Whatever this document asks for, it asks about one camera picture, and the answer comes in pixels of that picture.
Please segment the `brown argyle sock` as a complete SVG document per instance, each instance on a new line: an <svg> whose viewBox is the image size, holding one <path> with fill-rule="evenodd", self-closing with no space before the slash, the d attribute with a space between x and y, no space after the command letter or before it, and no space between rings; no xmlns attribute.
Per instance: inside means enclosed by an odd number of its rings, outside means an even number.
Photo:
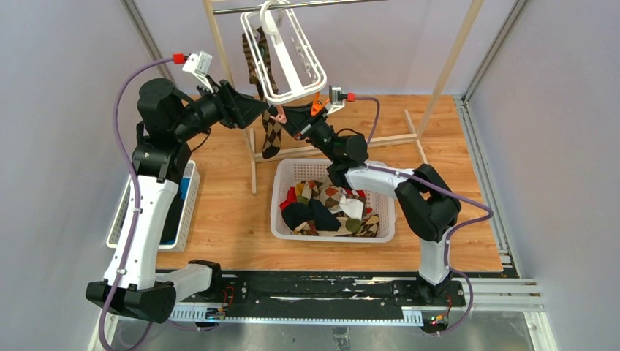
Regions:
<svg viewBox="0 0 620 351"><path fill-rule="evenodd" d="M262 157L264 159L271 159L281 150L281 124L271 118L268 112L265 112L262 116L262 127L265 131Z"/></svg>

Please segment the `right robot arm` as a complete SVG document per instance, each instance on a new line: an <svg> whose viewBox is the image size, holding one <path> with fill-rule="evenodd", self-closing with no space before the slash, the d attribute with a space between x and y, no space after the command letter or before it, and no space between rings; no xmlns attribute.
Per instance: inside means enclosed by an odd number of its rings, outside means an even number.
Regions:
<svg viewBox="0 0 620 351"><path fill-rule="evenodd" d="M448 195L449 187L428 164L413 170L370 165L364 135L339 135L326 121L322 108L312 113L311 105L285 106L284 130L296 140L305 140L331 162L329 179L345 189L375 192L398 201L412 232L420 239L421 264L417 292L427 304L439 303L447 295L452 274L446 262L447 237L457 222L461 203Z"/></svg>

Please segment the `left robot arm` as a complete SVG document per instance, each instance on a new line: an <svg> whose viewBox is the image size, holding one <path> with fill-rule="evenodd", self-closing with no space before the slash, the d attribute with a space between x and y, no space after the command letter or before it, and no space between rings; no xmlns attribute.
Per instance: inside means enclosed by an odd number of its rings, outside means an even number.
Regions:
<svg viewBox="0 0 620 351"><path fill-rule="evenodd" d="M168 79L156 78L139 90L137 146L129 162L132 206L121 240L104 277L86 288L88 301L103 311L162 323L177 302L198 293L213 302L223 296L219 264L193 260L185 268L156 277L156 256L166 227L181 216L181 180L192 154L188 141L215 124L243 129L269 105L238 93L226 80L192 99Z"/></svg>

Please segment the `brown striped sock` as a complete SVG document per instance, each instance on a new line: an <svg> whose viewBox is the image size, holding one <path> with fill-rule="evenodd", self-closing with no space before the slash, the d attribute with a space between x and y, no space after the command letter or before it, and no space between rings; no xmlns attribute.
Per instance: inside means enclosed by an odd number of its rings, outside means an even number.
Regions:
<svg viewBox="0 0 620 351"><path fill-rule="evenodd" d="M276 81L273 78L273 70L271 66L271 55L270 55L269 46L268 46L268 39L262 27L259 27L258 29L256 29L255 34L257 38L259 52L260 52L263 62L265 63L265 67L267 69L268 77L271 82L273 92L277 93L278 88L276 85ZM264 91L262 89L262 84L259 81L259 78L257 77L256 65L253 60L252 52L249 47L247 37L245 34L242 34L241 37L242 37L243 53L245 55L246 63L247 63L248 71L249 71L249 82L256 87L259 98L261 100L264 100L265 99Z"/></svg>

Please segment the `white plastic clip hanger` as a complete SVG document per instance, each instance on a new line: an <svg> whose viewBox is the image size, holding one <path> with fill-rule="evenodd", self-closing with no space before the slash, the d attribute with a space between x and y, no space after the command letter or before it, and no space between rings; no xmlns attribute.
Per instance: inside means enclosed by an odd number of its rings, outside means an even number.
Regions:
<svg viewBox="0 0 620 351"><path fill-rule="evenodd" d="M328 76L291 6L289 1L265 1L258 9L240 14L257 77L270 105L284 105L319 93L328 84ZM254 35L258 28L271 44L271 66L280 68L286 80L277 84L277 91Z"/></svg>

